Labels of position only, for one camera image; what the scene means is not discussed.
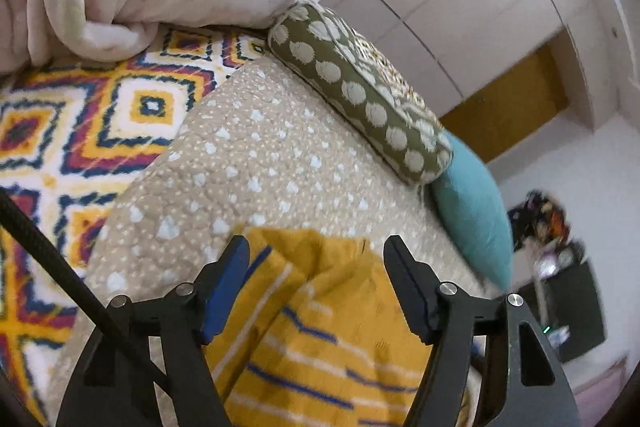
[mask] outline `white wall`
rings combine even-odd
[[[640,129],[640,0],[615,0],[624,35],[609,39],[620,87],[620,111]]]
[[[595,133],[567,111],[491,163],[505,204],[532,188],[564,204],[600,287],[607,340],[565,365],[572,385],[599,375],[626,353],[640,359],[640,134],[620,115]]]

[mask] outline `geometric patterned rug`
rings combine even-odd
[[[81,277],[114,200],[172,142],[187,112],[264,39],[163,25],[111,64],[57,60],[0,80],[0,185]],[[42,399],[76,307],[0,229],[0,364],[46,425]]]

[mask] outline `black metal bracket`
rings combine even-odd
[[[487,336],[475,426],[580,427],[562,367],[522,297],[471,297],[415,261],[397,235],[384,259],[410,330],[434,345],[406,427],[456,425],[475,335]]]
[[[222,332],[246,274],[249,244],[234,236],[219,261],[193,283],[159,299],[111,299],[107,312],[148,360],[149,337],[160,337],[166,377],[181,427],[231,427],[201,346]],[[130,363],[98,328],[86,343],[63,398],[58,427],[161,426],[152,375]]]

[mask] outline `olive green polka dot bolster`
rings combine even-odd
[[[311,1],[290,8],[271,51],[359,130],[410,185],[434,181],[452,159],[438,118],[367,39]]]

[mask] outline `black speaker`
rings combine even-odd
[[[571,334],[560,346],[561,362],[576,359],[605,341],[598,290],[588,261],[562,270],[543,281],[543,286],[554,325],[569,326]],[[540,320],[533,283],[523,286],[519,293]]]

